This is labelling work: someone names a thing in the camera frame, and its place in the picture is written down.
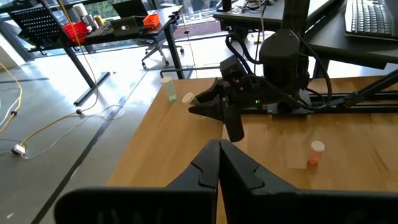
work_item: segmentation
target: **white bottle cap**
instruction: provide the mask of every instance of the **white bottle cap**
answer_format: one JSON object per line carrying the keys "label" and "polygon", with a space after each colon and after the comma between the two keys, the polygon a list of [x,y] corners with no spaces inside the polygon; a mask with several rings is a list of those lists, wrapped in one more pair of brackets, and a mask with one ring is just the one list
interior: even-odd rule
{"label": "white bottle cap", "polygon": [[160,81],[163,84],[169,83],[172,81],[172,77],[164,77],[162,78],[162,80]]}
{"label": "white bottle cap", "polygon": [[85,6],[83,5],[83,3],[73,5],[72,7],[76,10],[77,14],[80,17],[85,17],[88,15],[87,10],[86,10]]}
{"label": "white bottle cap", "polygon": [[182,98],[182,103],[191,103],[193,99],[195,99],[195,95],[193,93],[187,93]]}
{"label": "white bottle cap", "polygon": [[325,150],[325,145],[321,141],[313,141],[311,147],[315,152],[323,152]]}

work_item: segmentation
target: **power plug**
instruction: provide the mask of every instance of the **power plug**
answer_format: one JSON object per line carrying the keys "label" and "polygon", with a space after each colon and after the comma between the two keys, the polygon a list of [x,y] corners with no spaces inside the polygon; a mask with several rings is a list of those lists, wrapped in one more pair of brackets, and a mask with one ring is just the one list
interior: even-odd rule
{"label": "power plug", "polygon": [[16,144],[13,148],[12,148],[12,153],[14,153],[15,155],[21,155],[23,156],[25,154],[25,148],[22,147],[19,144]]}

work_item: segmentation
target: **black desk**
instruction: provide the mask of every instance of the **black desk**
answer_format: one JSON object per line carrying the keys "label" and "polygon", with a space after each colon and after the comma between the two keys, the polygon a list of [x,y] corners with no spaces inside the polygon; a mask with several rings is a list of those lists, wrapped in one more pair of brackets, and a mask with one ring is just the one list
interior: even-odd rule
{"label": "black desk", "polygon": [[[233,6],[242,6],[244,0],[240,0]],[[308,10],[308,24],[314,24],[320,19],[319,11],[323,1],[310,1],[310,9]],[[275,4],[267,6],[264,11],[264,28],[269,31],[277,31],[282,24],[282,15],[285,7],[284,0],[278,0]],[[221,29],[225,30],[227,26],[243,27],[247,29],[258,29],[260,26],[261,12],[260,10],[245,10],[243,13],[233,14],[231,12],[215,12],[213,17],[221,22]]]}
{"label": "black desk", "polygon": [[[176,21],[175,19],[169,17],[170,15],[173,14],[173,12],[179,11],[180,8],[181,6],[174,6],[165,9],[156,9],[154,11],[149,11],[149,14],[156,13],[159,15],[160,25],[157,26],[156,29],[147,30],[141,34],[127,35],[124,37],[116,37],[114,34],[107,34],[101,37],[97,36],[95,38],[87,38],[82,45],[100,44],[105,42],[114,42],[119,40],[138,39],[145,37],[155,37],[159,35],[161,32],[165,32],[165,36],[170,48],[170,54],[172,56],[174,66],[176,69],[182,69],[180,57],[178,56],[178,52],[173,37],[173,31],[177,29],[177,23],[175,23]],[[28,52],[64,48],[67,55],[71,58],[72,62],[75,64],[76,68],[79,70],[79,72],[81,73],[81,75],[86,80],[89,86],[89,89],[84,94],[82,94],[82,96],[79,99],[77,99],[76,102],[74,103],[75,105],[78,106],[81,105],[94,92],[97,86],[99,86],[101,83],[104,82],[104,80],[110,75],[110,73],[104,72],[102,76],[100,76],[100,78],[97,79],[97,85],[96,85],[95,82],[91,79],[91,75],[89,75],[89,72],[87,72],[87,70],[81,64],[74,51],[71,49],[71,47],[76,47],[76,46],[77,44],[74,44],[73,42],[66,42],[66,43],[60,43],[59,45],[50,45],[44,48],[31,49],[28,50]],[[177,72],[178,79],[189,78],[189,75],[190,72],[189,73]]]}
{"label": "black desk", "polygon": [[[277,14],[279,18],[282,18],[284,4],[281,2],[283,1],[279,0],[275,6],[266,9],[264,13],[264,21],[267,21],[264,23],[266,30],[275,31],[280,28],[281,20],[275,18],[277,18]],[[336,60],[381,69],[387,63],[398,63],[398,42],[345,36],[345,4],[345,0],[337,1],[336,4],[328,8],[326,16],[305,34],[304,39],[322,58],[322,62],[327,66],[329,60]],[[226,12],[217,12],[214,16],[216,19],[224,20],[228,26],[241,25],[242,17],[239,14]],[[248,28],[258,29],[259,13],[251,13],[249,16],[248,12],[245,12],[245,21],[243,24],[252,26]],[[276,27],[276,22],[273,25],[275,27],[266,25],[268,21],[279,21],[279,26]],[[317,63],[314,77],[322,76],[323,73]]]}

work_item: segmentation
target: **computer keyboard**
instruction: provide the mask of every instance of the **computer keyboard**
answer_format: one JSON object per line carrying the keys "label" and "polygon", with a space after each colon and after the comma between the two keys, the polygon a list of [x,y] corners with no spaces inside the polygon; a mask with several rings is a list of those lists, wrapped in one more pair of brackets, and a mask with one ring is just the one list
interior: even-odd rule
{"label": "computer keyboard", "polygon": [[345,16],[347,35],[396,39],[385,0],[347,0]]}

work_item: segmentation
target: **desk leg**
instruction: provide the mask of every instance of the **desk leg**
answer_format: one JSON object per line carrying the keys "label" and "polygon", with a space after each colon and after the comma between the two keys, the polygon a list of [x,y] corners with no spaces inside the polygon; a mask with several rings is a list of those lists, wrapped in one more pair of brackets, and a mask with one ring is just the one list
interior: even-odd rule
{"label": "desk leg", "polygon": [[177,69],[177,76],[178,79],[184,79],[184,73],[180,71],[182,69],[181,62],[180,62],[180,57],[178,56],[177,48],[175,46],[174,42],[174,37],[173,37],[173,32],[170,30],[170,26],[174,26],[174,24],[170,24],[164,29],[167,43],[169,45],[170,53],[172,55],[173,63],[175,69]]}
{"label": "desk leg", "polygon": [[[321,58],[321,63],[325,66],[326,70],[329,68],[329,59]],[[315,62],[315,68],[313,69],[313,75],[312,78],[323,78],[325,77],[325,74],[322,71],[322,68],[319,64],[319,62]]]}
{"label": "desk leg", "polygon": [[65,52],[67,55],[70,57],[70,60],[75,64],[77,70],[79,70],[80,74],[82,77],[86,80],[87,85],[89,89],[84,92],[73,104],[75,106],[80,106],[82,105],[90,96],[91,94],[94,93],[95,88],[100,86],[106,78],[109,77],[111,74],[110,72],[103,72],[102,75],[100,76],[99,79],[97,79],[97,85],[95,85],[95,82],[91,79],[90,75],[88,74],[87,70],[84,68],[84,66],[81,64],[79,61],[79,58],[76,56],[74,51],[71,48],[64,48]]}

